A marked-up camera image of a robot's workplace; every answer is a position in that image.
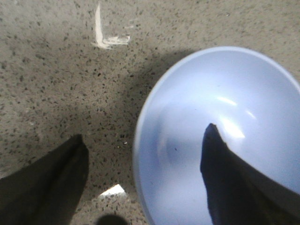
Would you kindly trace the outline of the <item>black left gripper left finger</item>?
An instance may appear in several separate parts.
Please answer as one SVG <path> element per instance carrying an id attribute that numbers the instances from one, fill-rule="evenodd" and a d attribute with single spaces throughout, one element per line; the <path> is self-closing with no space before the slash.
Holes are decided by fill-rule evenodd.
<path id="1" fill-rule="evenodd" d="M 74 135 L 45 156 L 0 180 L 2 225 L 68 225 L 89 173 L 89 151 Z"/>

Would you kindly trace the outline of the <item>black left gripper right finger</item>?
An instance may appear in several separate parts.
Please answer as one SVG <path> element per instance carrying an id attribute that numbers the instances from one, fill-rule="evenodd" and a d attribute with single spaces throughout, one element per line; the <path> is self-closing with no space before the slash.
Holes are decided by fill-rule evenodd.
<path id="1" fill-rule="evenodd" d="M 298 225 L 300 195 L 237 156 L 209 124 L 200 171 L 214 225 Z"/>

